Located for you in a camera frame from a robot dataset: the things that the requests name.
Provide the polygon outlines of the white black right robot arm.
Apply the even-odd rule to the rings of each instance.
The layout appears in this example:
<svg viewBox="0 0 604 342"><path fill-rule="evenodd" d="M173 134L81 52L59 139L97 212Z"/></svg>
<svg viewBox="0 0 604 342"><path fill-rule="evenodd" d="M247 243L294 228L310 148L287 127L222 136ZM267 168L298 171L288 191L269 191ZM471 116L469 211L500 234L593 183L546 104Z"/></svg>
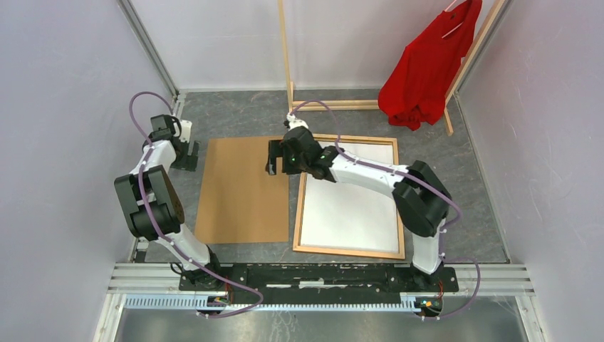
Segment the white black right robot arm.
<svg viewBox="0 0 604 342"><path fill-rule="evenodd" d="M395 203L402 224L412 234L411 280L421 291L439 283L444 268L440 235L447 226L451 195L429 165L388 165L358 157L340 146L340 137L323 147L306 127L289 129L268 142L266 171L275 175L303 172L317 180L359 186L385 195Z"/></svg>

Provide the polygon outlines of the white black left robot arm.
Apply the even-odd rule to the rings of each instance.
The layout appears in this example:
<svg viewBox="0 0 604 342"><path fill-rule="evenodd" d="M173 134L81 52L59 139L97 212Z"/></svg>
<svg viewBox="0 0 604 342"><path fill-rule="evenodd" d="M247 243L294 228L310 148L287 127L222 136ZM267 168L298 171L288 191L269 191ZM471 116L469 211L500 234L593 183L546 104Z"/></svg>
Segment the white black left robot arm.
<svg viewBox="0 0 604 342"><path fill-rule="evenodd" d="M168 175L175 162L188 156L191 125L172 115L157 115L151 123L142 157L114 181L127 227L134 237L171 252L178 260L172 269L185 280L206 290L218 289L224 272L217 256L185 224L184 207Z"/></svg>

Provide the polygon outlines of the brown fibreboard backing board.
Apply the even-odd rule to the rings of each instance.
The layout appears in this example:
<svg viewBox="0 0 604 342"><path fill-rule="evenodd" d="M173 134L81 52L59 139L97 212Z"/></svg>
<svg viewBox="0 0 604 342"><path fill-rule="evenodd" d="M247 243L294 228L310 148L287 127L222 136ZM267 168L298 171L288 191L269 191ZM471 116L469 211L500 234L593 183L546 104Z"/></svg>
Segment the brown fibreboard backing board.
<svg viewBox="0 0 604 342"><path fill-rule="evenodd" d="M205 244L287 242L288 178L265 170L271 137L209 141L194 235Z"/></svg>

